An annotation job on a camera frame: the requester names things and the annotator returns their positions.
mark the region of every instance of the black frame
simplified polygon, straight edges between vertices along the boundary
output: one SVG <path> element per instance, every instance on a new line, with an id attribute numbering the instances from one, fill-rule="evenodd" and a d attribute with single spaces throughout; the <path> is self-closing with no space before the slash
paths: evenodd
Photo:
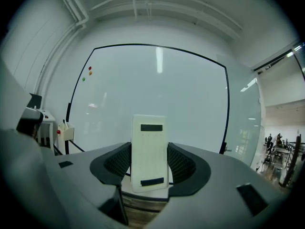
<path id="1" fill-rule="evenodd" d="M 86 60 L 86 63 L 84 64 L 82 70 L 81 70 L 81 73 L 76 81 L 76 84 L 75 84 L 75 87 L 74 87 L 74 90 L 73 90 L 73 94 L 72 94 L 72 98 L 71 98 L 71 101 L 68 103 L 68 109 L 67 109 L 67 114 L 66 114 L 66 120 L 68 121 L 69 120 L 69 117 L 70 117 L 70 109 L 71 109 L 71 106 L 72 106 L 72 102 L 73 102 L 73 97 L 74 97 L 74 94 L 75 94 L 75 90 L 76 90 L 76 87 L 77 87 L 77 84 L 81 78 L 81 74 L 84 70 L 84 68 L 86 67 L 86 64 L 87 62 L 89 61 L 91 55 L 93 54 L 94 50 L 97 50 L 97 49 L 102 49 L 102 48 L 109 48 L 109 47 L 118 47 L 118 46 L 151 46 L 151 47 L 161 47 L 161 48 L 168 48 L 168 49 L 174 49 L 174 50 L 178 50 L 178 51 L 181 51 L 181 52 L 186 52 L 186 53 L 190 53 L 192 55 L 195 55 L 195 56 L 198 56 L 198 57 L 201 57 L 201 58 L 204 58 L 208 61 L 211 61 L 221 67 L 224 68 L 224 71 L 225 71 L 225 77 L 226 77 L 226 80 L 227 80 L 227 92 L 228 92 L 228 107 L 227 107 L 227 119 L 226 119 L 226 123 L 225 123 L 225 129 L 224 129 L 224 137 L 223 137 L 223 141 L 222 141 L 222 146 L 224 145 L 224 141 L 225 141 L 225 138 L 226 138 L 226 135 L 227 135 L 227 130 L 228 130 L 228 123 L 229 123 L 229 113 L 230 113 L 230 90 L 229 90 L 229 79 L 228 79 L 228 73 L 227 73 L 227 68 L 222 65 L 221 63 L 218 63 L 212 59 L 209 59 L 205 56 L 202 56 L 200 54 L 197 54 L 197 53 L 194 53 L 194 52 L 191 52 L 191 51 L 187 51 L 187 50 L 184 50 L 184 49 L 179 49 L 179 48 L 173 48 L 173 47 L 167 47 L 167 46 L 160 46 L 160 45 L 154 45 L 154 44 L 145 44 L 145 43 L 124 43 L 124 44 L 114 44 L 114 45 L 108 45 L 108 46 L 102 46 L 102 47 L 97 47 L 97 48 L 94 48 L 92 50 L 92 52 L 90 53 L 88 59 Z M 222 149 L 220 147 L 220 150 L 219 150 L 219 154 L 223 154 L 222 152 Z"/>

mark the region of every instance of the ceiling beam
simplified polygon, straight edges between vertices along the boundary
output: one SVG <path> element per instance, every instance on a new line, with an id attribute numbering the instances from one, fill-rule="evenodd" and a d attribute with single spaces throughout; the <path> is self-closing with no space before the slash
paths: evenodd
<path id="1" fill-rule="evenodd" d="M 97 8 L 109 3 L 109 2 L 112 2 L 112 1 L 115 1 L 115 0 L 106 0 L 106 1 L 103 1 L 95 6 L 93 6 L 89 11 L 93 11 L 93 10 L 96 10 Z M 190 0 L 190 1 L 193 1 L 193 2 L 197 2 L 197 3 L 200 3 L 212 10 L 214 10 L 215 12 L 221 14 L 222 16 L 224 16 L 225 18 L 227 18 L 229 21 L 231 21 L 234 25 L 236 25 L 239 29 L 243 29 L 243 27 L 238 23 L 236 22 L 234 19 L 232 19 L 230 16 L 226 15 L 224 12 L 220 11 L 219 9 L 215 8 L 214 6 L 210 5 L 210 4 L 207 4 L 203 1 L 200 1 L 200 0 Z"/>
<path id="2" fill-rule="evenodd" d="M 177 12 L 181 14 L 185 14 L 188 16 L 192 16 L 194 18 L 198 18 L 201 21 L 204 21 L 217 29 L 221 30 L 223 33 L 228 35 L 229 37 L 233 39 L 240 39 L 241 35 L 234 31 L 231 27 L 228 25 L 224 24 L 220 20 L 216 19 L 215 17 L 206 14 L 202 11 L 176 4 L 176 3 L 170 3 L 170 2 L 163 2 L 163 1 L 150 1 L 152 3 L 152 8 L 154 10 L 166 10 L 166 11 L 172 11 L 172 12 Z M 137 1 L 137 8 L 146 10 L 147 9 L 147 2 L 146 1 Z M 114 5 L 111 7 L 104 8 L 100 11 L 97 11 L 95 14 L 95 18 L 100 18 L 109 14 L 121 12 L 121 11 L 128 11 L 128 10 L 133 10 L 133 4 L 132 2 L 128 3 L 122 3 L 118 5 Z"/>

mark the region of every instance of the white machine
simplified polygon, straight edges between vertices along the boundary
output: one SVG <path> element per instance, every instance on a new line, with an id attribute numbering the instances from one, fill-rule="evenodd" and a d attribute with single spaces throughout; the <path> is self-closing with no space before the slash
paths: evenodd
<path id="1" fill-rule="evenodd" d="M 131 182 L 135 193 L 168 187 L 167 145 L 165 116 L 133 116 Z"/>

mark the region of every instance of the white ceiling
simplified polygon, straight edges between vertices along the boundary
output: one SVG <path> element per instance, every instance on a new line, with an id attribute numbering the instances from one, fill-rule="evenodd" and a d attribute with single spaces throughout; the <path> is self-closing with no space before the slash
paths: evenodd
<path id="1" fill-rule="evenodd" d="M 134 16 L 132 0 L 82 2 L 93 20 Z M 149 20 L 151 8 L 151 20 L 154 16 L 174 17 L 211 31 L 227 41 L 236 58 L 249 67 L 295 40 L 295 35 L 289 31 L 289 22 L 285 22 L 285 16 L 273 0 L 136 0 L 135 4 L 139 20 Z M 275 30 L 277 23 L 283 26 Z M 255 42 L 258 37 L 264 39 L 270 30 L 278 33 L 269 40 L 274 47 L 262 40 Z M 279 41 L 278 35 L 283 35 L 284 38 Z"/>

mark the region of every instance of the white holder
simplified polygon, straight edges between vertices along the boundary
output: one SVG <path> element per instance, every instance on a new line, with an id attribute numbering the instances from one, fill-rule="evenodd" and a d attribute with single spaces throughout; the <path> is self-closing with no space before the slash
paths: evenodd
<path id="1" fill-rule="evenodd" d="M 68 122 L 66 122 L 66 124 L 60 123 L 57 126 L 57 130 L 60 131 L 60 133 L 57 134 L 59 151 L 62 154 L 66 154 L 65 141 L 74 139 L 74 126 Z"/>

